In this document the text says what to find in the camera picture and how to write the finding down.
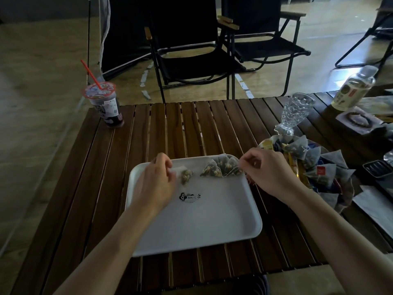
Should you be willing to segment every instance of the white tray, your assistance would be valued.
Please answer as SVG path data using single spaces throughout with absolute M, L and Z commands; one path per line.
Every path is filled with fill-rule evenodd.
M 134 257 L 233 242 L 259 235 L 262 219 L 244 174 L 226 178 L 199 176 L 207 162 L 214 157 L 172 160 L 174 168 L 186 166 L 194 175 L 185 187 L 179 183 L 169 205 L 143 234 Z M 132 169 L 126 208 L 132 201 L 134 185 L 148 164 L 141 163 Z

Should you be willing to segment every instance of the glass base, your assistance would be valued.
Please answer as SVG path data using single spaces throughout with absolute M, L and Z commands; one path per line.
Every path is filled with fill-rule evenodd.
M 292 136 L 294 134 L 293 128 L 284 128 L 282 127 L 282 123 L 277 124 L 274 131 L 277 131 L 278 134 L 286 134 L 287 136 Z

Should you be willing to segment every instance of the hand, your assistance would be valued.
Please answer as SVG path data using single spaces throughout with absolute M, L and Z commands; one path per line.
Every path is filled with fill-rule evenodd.
M 172 162 L 159 153 L 139 177 L 130 208 L 145 210 L 156 216 L 168 205 L 177 186 L 176 173 L 170 172 Z
M 251 148 L 240 158 L 239 167 L 260 188 L 286 204 L 304 187 L 281 152 Z

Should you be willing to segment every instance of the camping chair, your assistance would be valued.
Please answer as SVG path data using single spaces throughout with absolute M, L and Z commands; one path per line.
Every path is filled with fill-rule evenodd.
M 148 0 L 149 27 L 145 27 L 162 101 L 164 89 L 184 84 L 204 85 L 227 78 L 226 97 L 229 99 L 229 77 L 232 75 L 232 99 L 235 98 L 235 73 L 243 66 L 235 60 L 234 31 L 238 26 L 217 20 L 215 0 Z M 218 37 L 217 27 L 221 28 Z M 230 47 L 222 49 L 223 39 Z M 214 47 L 214 50 L 193 57 L 165 58 L 171 51 Z
M 375 77 L 378 76 L 382 67 L 385 65 L 386 60 L 393 55 L 393 33 L 386 31 L 385 29 L 379 29 L 386 20 L 393 17 L 393 8 L 378 8 L 378 12 L 385 13 L 384 16 L 377 18 L 374 25 L 367 30 L 364 36 L 353 46 L 351 47 L 337 62 L 334 64 L 336 68 L 352 68 L 352 67 L 362 67 L 365 65 L 377 65 L 378 72 L 375 74 Z M 390 40 L 389 45 L 387 46 L 386 52 L 383 55 L 382 59 L 372 63 L 359 63 L 359 64 L 339 64 L 346 56 L 348 56 L 359 44 L 361 44 L 368 36 L 373 35 L 382 39 Z
M 306 14 L 281 11 L 281 0 L 222 0 L 222 12 L 240 26 L 239 31 L 235 35 L 236 39 L 262 36 L 272 37 L 270 40 L 263 41 L 235 42 L 235 56 L 240 63 L 252 61 L 261 64 L 257 68 L 244 71 L 257 71 L 265 64 L 275 64 L 289 60 L 287 79 L 284 92 L 282 93 L 282 96 L 285 95 L 288 90 L 293 59 L 298 56 L 309 56 L 311 54 L 310 51 L 306 51 L 296 45 L 300 18 L 306 16 Z M 279 29 L 280 18 L 286 19 L 281 29 Z M 281 37 L 290 20 L 296 21 L 293 42 Z M 283 55 L 289 56 L 283 59 L 267 61 L 269 57 Z

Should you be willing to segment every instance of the straw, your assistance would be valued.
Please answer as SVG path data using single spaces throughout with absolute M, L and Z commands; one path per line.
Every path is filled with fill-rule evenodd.
M 97 81 L 96 77 L 91 73 L 89 67 L 87 67 L 86 63 L 83 61 L 83 59 L 81 59 L 81 62 L 83 64 L 83 66 L 86 68 L 87 72 L 90 74 L 90 76 L 92 77 L 92 79 L 96 82 L 98 88 L 100 88 L 100 90 L 102 90 L 101 85 L 99 84 L 99 82 Z

